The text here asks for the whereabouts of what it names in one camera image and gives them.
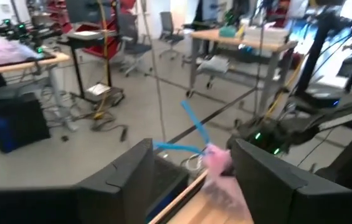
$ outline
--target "desk edge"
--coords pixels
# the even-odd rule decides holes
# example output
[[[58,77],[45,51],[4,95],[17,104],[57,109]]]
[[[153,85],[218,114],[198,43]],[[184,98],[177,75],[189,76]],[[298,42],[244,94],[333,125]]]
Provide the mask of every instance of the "desk edge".
[[[171,203],[166,206],[149,224],[167,223],[177,214],[201,189],[207,171],[205,170],[194,182],[181,192]]]

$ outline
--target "desk surface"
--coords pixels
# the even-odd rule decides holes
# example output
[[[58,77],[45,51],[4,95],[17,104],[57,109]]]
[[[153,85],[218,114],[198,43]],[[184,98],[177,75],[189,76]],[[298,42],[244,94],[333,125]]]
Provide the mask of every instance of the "desk surface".
[[[232,45],[240,45],[244,44],[249,47],[259,48],[260,42],[252,42],[241,40],[239,38],[230,38],[230,37],[219,37],[219,29],[211,29],[211,30],[201,30],[195,31],[191,33],[191,37],[202,39],[202,40],[211,40],[215,42],[220,42],[224,44],[232,44]],[[297,41],[290,41],[286,44],[264,44],[263,49],[270,50],[272,52],[282,52],[284,50],[288,50],[296,47],[298,44]]]
[[[50,52],[50,53],[52,53],[56,57],[53,59],[41,60],[39,62],[40,65],[50,65],[50,64],[54,64],[54,63],[64,62],[66,60],[69,60],[69,58],[70,58],[68,55],[66,55],[64,53],[60,53],[60,52]],[[18,65],[2,66],[2,67],[0,67],[0,73],[11,72],[11,71],[16,71],[16,70],[23,70],[23,69],[32,68],[32,67],[34,67],[34,62],[25,62],[25,63],[21,63]]]
[[[166,208],[162,210],[149,224],[157,224],[186,195],[201,183],[207,172],[201,174],[186,190],[181,192]],[[253,224],[252,220],[241,220],[233,217],[220,208],[213,207],[207,197],[198,192],[189,202],[170,219],[169,224]]]

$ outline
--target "yellow cable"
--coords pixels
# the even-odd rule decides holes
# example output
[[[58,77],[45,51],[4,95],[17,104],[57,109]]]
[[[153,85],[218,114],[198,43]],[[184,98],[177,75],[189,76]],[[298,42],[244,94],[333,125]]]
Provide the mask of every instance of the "yellow cable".
[[[103,32],[104,32],[104,38],[103,38],[103,42],[104,42],[104,46],[103,46],[103,58],[105,60],[105,64],[104,64],[104,70],[105,70],[105,75],[107,76],[107,80],[108,80],[108,32],[107,32],[107,20],[106,20],[106,15],[105,15],[105,10],[103,8],[103,4],[102,4],[102,0],[97,0],[98,5],[100,6],[100,10],[101,10],[101,17],[102,17],[102,24],[103,24]],[[100,106],[98,107],[97,112],[94,115],[94,119],[102,119],[104,112],[102,111],[103,105],[105,104],[105,100],[107,99],[108,94],[107,91],[105,91],[103,93],[103,97],[100,103]]]
[[[303,56],[303,58],[301,59],[301,61],[298,64],[298,67],[295,69],[295,71],[293,72],[292,76],[289,78],[286,87],[289,88],[290,84],[294,81],[294,79],[298,76],[300,68],[302,67],[303,61],[305,59],[307,55]],[[273,113],[274,109],[276,108],[277,104],[280,102],[281,100],[281,96],[282,94],[279,94],[277,99],[275,99],[273,105],[270,107],[270,109],[266,112],[266,114],[264,115],[264,119],[269,118],[271,116],[271,114]]]

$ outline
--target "metal table frame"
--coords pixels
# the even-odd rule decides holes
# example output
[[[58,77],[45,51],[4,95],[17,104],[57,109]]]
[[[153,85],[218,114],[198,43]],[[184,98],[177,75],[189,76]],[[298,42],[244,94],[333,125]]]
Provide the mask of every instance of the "metal table frame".
[[[204,75],[209,75],[211,76],[211,78],[221,78],[223,80],[227,80],[230,82],[234,82],[234,83],[238,83],[238,84],[242,84],[241,82],[238,82],[235,79],[232,78],[227,78],[224,74],[218,74],[218,73],[199,73],[197,71],[197,63],[196,63],[196,59],[198,56],[198,50],[199,50],[199,44],[201,41],[205,41],[202,40],[200,38],[196,38],[193,37],[193,42],[192,42],[192,49],[191,49],[191,71],[190,71],[190,76],[189,76],[189,90],[187,91],[187,96],[191,97],[192,94],[194,93],[194,86],[195,86],[195,81],[196,81],[196,77],[200,74],[204,74]],[[280,54],[282,52],[278,51],[278,52],[272,52],[272,56],[269,62],[269,67],[267,69],[267,75],[264,78],[264,86],[263,86],[263,91],[262,91],[262,95],[260,97],[260,103],[259,103],[259,110],[258,110],[258,114],[263,114],[264,111],[267,108],[267,104],[268,104],[268,99],[275,93],[272,85],[274,84],[273,78],[275,75],[275,71],[276,68],[278,67],[278,61],[280,58]],[[285,65],[282,67],[281,72],[280,72],[280,78],[278,79],[278,86],[277,86],[277,90],[282,87],[285,83],[286,80],[286,76],[289,70],[289,67],[291,65],[292,62],[292,57],[293,55],[290,54],[290,56],[288,57],[288,59],[286,60],[287,62],[285,63]]]

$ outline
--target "computer monitor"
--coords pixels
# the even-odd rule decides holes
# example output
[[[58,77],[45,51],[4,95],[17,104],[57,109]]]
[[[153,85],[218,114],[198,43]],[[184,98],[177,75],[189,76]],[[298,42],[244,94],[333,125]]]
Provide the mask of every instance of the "computer monitor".
[[[65,0],[68,10],[69,21],[76,22],[92,22],[98,23],[102,21],[101,10],[97,0]],[[106,20],[111,19],[112,8],[109,0],[102,0],[103,9],[105,11]]]

